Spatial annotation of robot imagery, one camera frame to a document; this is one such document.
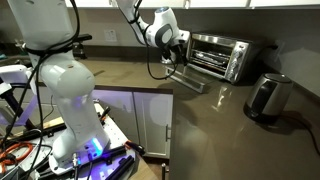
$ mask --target cabinet door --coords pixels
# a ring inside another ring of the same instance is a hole
[[[92,97],[99,99],[103,108],[111,108],[110,117],[128,139],[140,143],[132,92],[93,90]]]
[[[320,0],[251,0],[250,7],[319,5]]]
[[[67,7],[72,7],[69,0],[66,0]],[[113,0],[75,0],[78,8],[111,8]]]
[[[173,95],[134,93],[134,102],[146,156],[169,158]]]
[[[141,8],[160,8],[169,6],[171,8],[183,8],[185,0],[143,0]]]
[[[189,0],[190,8],[247,7],[248,0]]]

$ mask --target blue light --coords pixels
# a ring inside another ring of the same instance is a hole
[[[97,152],[97,155],[100,156],[102,154],[102,146],[101,144],[99,143],[99,141],[97,140],[97,138],[93,138],[92,139],[92,144],[94,146],[94,149],[96,150]]]

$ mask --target wall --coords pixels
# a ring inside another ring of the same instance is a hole
[[[74,22],[74,14],[69,10]],[[147,23],[153,21],[153,10],[141,10]],[[298,84],[320,96],[320,11],[313,9],[274,10],[175,10],[178,25],[191,32],[210,30],[281,40],[285,43],[278,57],[265,57],[266,64],[289,76]],[[87,45],[141,46],[131,27],[117,9],[80,10],[81,32],[93,35]],[[104,29],[114,29],[118,41],[106,42]],[[13,42],[21,38],[6,1],[0,1],[0,39]]]

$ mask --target electric kettle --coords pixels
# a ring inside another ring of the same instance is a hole
[[[292,87],[292,81],[284,75],[262,74],[246,100],[244,113],[259,123],[275,123],[287,103]]]

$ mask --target kitchen counter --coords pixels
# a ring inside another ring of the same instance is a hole
[[[144,62],[118,58],[81,62],[95,74],[98,85],[173,89],[170,179],[320,177],[320,157],[305,129],[281,119],[273,127],[259,126],[244,115],[252,86],[216,80],[207,85],[209,91],[199,94],[172,79],[153,80]],[[161,64],[152,63],[151,68],[156,76],[164,73]],[[299,90],[285,107],[286,113],[298,117],[299,112],[311,123],[318,142],[319,107]]]

